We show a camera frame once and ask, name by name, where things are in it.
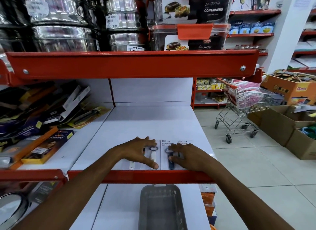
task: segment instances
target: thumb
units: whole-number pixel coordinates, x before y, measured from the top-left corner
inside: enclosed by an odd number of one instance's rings
[[[185,164],[185,160],[176,156],[172,156],[168,158],[171,162],[179,164],[181,167]]]
[[[142,158],[140,159],[139,161],[140,163],[143,163],[143,164],[146,164],[147,166],[153,168],[153,169],[158,169],[159,166],[157,163],[155,163],[153,160],[145,157],[145,156],[142,156]]]

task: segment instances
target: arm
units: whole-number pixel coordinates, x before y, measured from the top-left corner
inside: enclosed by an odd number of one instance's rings
[[[121,159],[140,162],[158,169],[158,164],[143,155],[143,148],[156,146],[149,137],[136,137],[109,149],[96,162],[40,204],[12,230],[68,230],[85,207],[104,177]]]
[[[294,230],[219,161],[203,150],[192,144],[172,144],[169,148],[184,156],[184,159],[169,157],[171,161],[188,170],[205,172],[215,180],[249,230]]]

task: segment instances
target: tiled floor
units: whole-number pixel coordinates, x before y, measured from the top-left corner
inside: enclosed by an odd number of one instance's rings
[[[299,160],[286,148],[259,132],[232,135],[226,142],[226,127],[215,120],[220,110],[194,110],[217,159],[296,230],[315,230],[316,160]],[[236,118],[233,112],[227,114]],[[218,230],[246,230],[247,227],[218,189],[215,196]]]

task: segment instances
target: white pillar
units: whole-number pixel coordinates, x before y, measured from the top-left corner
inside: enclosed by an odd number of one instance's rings
[[[275,17],[274,36],[258,42],[269,50],[269,55],[258,61],[265,72],[288,67],[313,3],[314,0],[284,0],[282,13]]]

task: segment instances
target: shopping cart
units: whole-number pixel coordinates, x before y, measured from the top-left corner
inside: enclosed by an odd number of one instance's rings
[[[241,131],[250,132],[250,137],[254,138],[259,132],[259,129],[247,119],[246,115],[267,109],[272,104],[272,99],[275,94],[264,91],[264,89],[259,87],[245,89],[227,83],[220,78],[217,78],[217,80],[224,84],[226,108],[222,109],[217,115],[215,129],[218,128],[220,121],[227,127],[227,143],[232,143],[231,135],[241,133]]]

